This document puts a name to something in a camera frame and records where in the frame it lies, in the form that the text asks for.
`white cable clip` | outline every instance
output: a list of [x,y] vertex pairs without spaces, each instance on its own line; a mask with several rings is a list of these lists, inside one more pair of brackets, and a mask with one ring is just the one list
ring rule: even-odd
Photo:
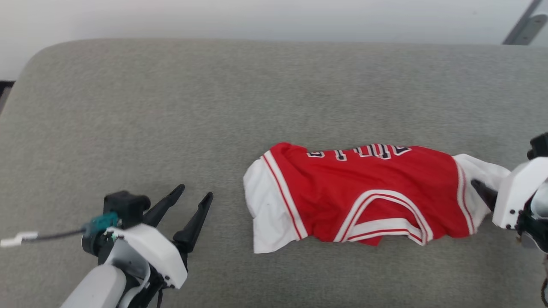
[[38,232],[26,231],[19,232],[14,238],[4,238],[0,241],[0,247],[21,246],[24,239],[35,239],[38,237]]

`white wall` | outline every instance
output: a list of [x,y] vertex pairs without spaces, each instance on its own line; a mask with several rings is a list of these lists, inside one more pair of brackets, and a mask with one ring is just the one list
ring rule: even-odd
[[529,3],[530,0],[3,1],[0,80],[16,79],[27,60],[44,47],[97,37],[500,44]]

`black cable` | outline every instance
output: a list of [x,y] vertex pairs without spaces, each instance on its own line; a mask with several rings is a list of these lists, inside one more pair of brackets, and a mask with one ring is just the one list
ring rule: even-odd
[[162,305],[162,297],[163,297],[162,289],[158,291],[158,304],[156,304],[156,308],[160,308],[160,305]]
[[85,232],[85,228],[81,228],[81,229],[78,229],[78,230],[61,232],[61,233],[56,233],[56,234],[51,234],[51,235],[38,235],[38,237],[36,237],[36,238],[24,238],[23,242],[47,241],[49,239],[57,239],[57,238],[72,236],[72,235],[76,235],[76,234],[80,234],[80,233],[84,233],[84,232]]

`basketball jersey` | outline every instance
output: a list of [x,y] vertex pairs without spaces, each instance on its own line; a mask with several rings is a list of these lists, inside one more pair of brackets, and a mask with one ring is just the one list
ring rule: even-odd
[[315,236],[376,246],[385,235],[425,245],[477,232],[488,207],[470,184],[497,189],[510,172],[469,155],[420,146],[371,144],[309,152],[280,143],[243,180],[254,251],[268,253]]

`gray upholstery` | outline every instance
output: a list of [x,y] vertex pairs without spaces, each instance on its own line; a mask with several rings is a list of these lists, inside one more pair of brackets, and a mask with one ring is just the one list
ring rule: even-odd
[[[372,142],[513,168],[548,131],[548,49],[113,39],[30,60],[0,116],[0,236],[61,231],[121,189],[185,184],[171,236],[215,199],[164,307],[539,307],[542,255],[487,218],[469,238],[252,250],[242,176],[277,142]],[[56,307],[95,264],[79,238],[0,250],[0,306]]]

